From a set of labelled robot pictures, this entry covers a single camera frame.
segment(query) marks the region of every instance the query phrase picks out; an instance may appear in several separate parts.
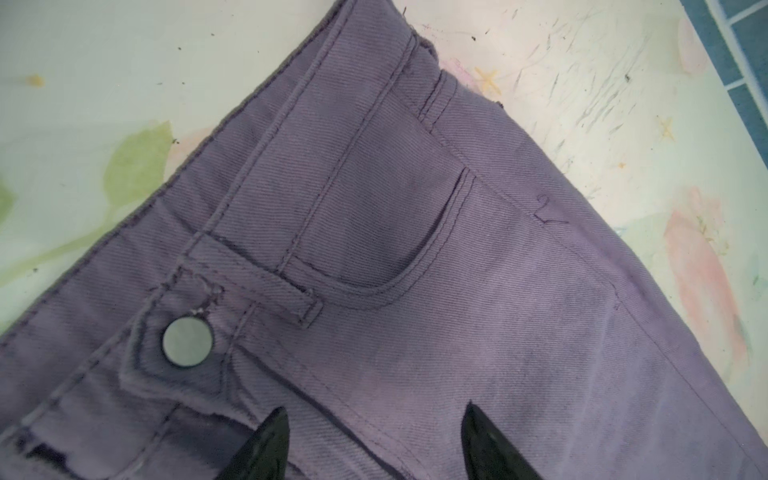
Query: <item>denim fabric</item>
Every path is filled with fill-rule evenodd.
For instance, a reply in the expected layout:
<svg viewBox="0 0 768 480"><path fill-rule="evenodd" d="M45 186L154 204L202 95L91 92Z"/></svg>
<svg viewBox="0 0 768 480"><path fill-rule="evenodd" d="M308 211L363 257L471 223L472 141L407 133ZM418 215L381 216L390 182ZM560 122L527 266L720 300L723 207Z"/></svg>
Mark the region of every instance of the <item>denim fabric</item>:
<svg viewBox="0 0 768 480"><path fill-rule="evenodd" d="M0 345L2 478L213 478L285 406L288 478L464 479L470 400L543 478L768 474L639 260L385 0L339 2Z"/></svg>

